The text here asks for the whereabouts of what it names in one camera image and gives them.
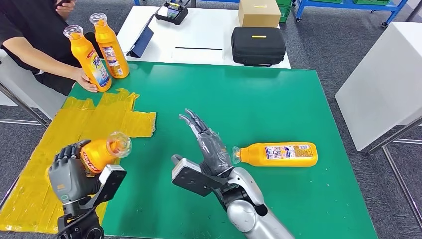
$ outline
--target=black strip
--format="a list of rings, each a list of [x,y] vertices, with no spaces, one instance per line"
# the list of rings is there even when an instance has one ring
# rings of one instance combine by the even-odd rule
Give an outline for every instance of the black strip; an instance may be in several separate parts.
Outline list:
[[[196,50],[216,50],[216,51],[222,51],[223,49],[218,48],[196,48],[196,47],[175,47],[176,49],[196,49]]]

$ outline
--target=clear bottle cap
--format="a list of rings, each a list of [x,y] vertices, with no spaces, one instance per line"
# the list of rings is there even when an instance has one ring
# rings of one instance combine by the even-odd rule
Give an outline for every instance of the clear bottle cap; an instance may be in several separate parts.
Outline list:
[[[240,148],[233,147],[231,150],[231,164],[235,165],[240,163]]]
[[[104,26],[107,25],[107,16],[104,13],[94,13],[90,16],[90,22],[94,26]]]
[[[107,149],[114,157],[126,158],[132,151],[132,140],[122,132],[114,132],[107,139]]]
[[[63,34],[70,40],[76,40],[82,37],[84,30],[78,25],[70,25],[64,29]]]

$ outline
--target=person's hand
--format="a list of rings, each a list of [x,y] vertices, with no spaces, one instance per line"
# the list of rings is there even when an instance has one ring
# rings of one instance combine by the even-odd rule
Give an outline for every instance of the person's hand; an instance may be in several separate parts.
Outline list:
[[[69,77],[72,80],[75,80],[81,85],[85,90],[90,92],[97,92],[97,86],[90,83],[90,79],[88,76],[85,75],[82,68],[76,68],[71,74],[71,77]]]
[[[58,5],[62,0],[57,0],[56,5]],[[75,0],[70,2],[65,2],[61,6],[56,7],[56,12],[59,13],[62,17],[67,17],[71,11],[75,8]]]

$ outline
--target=bottle label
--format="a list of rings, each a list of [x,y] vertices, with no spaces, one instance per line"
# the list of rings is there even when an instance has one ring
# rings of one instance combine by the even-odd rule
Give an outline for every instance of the bottle label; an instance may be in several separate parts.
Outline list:
[[[104,58],[108,62],[110,69],[115,76],[122,76],[123,69],[120,66],[120,63],[116,57],[116,52],[112,46],[102,47]]]
[[[84,151],[82,152],[82,161],[84,162],[85,169],[95,174],[101,173],[100,170],[98,170],[97,168],[93,166],[93,164],[90,162],[90,159],[87,156],[87,153],[85,153]]]
[[[93,49],[87,56],[91,63],[91,72],[99,86],[103,87],[110,81],[110,75]]]
[[[312,158],[312,151],[308,145],[268,146],[265,147],[265,154],[268,160]]]

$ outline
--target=metal table leg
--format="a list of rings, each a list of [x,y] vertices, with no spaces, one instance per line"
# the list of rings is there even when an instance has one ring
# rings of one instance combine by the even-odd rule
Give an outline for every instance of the metal table leg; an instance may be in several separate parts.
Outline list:
[[[11,124],[25,124],[25,125],[37,125],[43,126],[37,121],[27,121],[27,120],[13,120],[13,119],[0,119],[0,123],[11,123]]]
[[[29,107],[25,102],[23,102],[18,96],[16,96],[11,90],[9,90],[3,83],[0,82],[0,92],[3,92],[7,97],[9,97],[13,102],[18,106],[22,107],[27,111],[32,117],[35,118],[42,126],[48,127],[48,122],[45,121],[39,114],[37,114],[31,107]]]
[[[375,147],[371,148],[368,153],[374,154],[377,150],[381,149],[382,146],[387,146],[389,143],[393,142],[394,140],[398,139],[403,134],[407,133],[409,130],[417,127],[418,125],[422,124],[422,116],[417,118],[416,120],[412,121],[410,124],[403,127],[401,130],[397,131],[390,137],[383,140],[381,143],[377,144]]]
[[[422,140],[417,139],[405,139],[405,138],[398,138],[393,141],[394,143],[408,143],[408,144],[422,144]]]
[[[385,154],[385,156],[386,156],[386,158],[387,158],[387,160],[388,160],[388,162],[391,166],[391,169],[394,172],[394,175],[395,175],[400,187],[402,188],[402,191],[403,191],[403,193],[406,197],[406,200],[407,200],[407,202],[408,202],[408,204],[409,204],[409,206],[410,206],[410,208],[413,212],[414,217],[416,218],[416,222],[418,223],[419,229],[422,231],[422,217],[421,217],[421,214],[418,210],[418,207],[416,206],[415,201],[413,200],[412,196],[410,195],[410,192],[409,192],[409,190],[408,190],[408,188],[407,188],[407,186],[406,186],[406,184],[405,184],[396,164],[394,163],[394,160],[391,157],[391,154],[388,151],[387,147],[381,146],[381,148],[382,148],[382,150],[383,150],[383,152],[384,152],[384,154]]]
[[[415,15],[421,10],[421,8],[422,8],[422,1],[420,1],[418,5],[415,7],[415,9],[412,11],[412,13],[410,13],[408,18],[406,18],[406,21],[407,22],[411,21],[415,17]]]
[[[9,196],[10,196],[10,194],[12,193],[12,190],[13,190],[13,188],[16,186],[16,183],[17,183],[17,181],[19,180],[19,177],[20,176],[18,176],[16,179],[15,179],[15,181],[14,181],[14,183],[12,184],[12,186],[9,188],[9,190],[7,191],[7,193],[6,193],[6,195],[4,196],[4,198],[1,200],[1,203],[0,203],[0,210],[3,208],[3,205],[6,203],[6,200],[9,198]]]

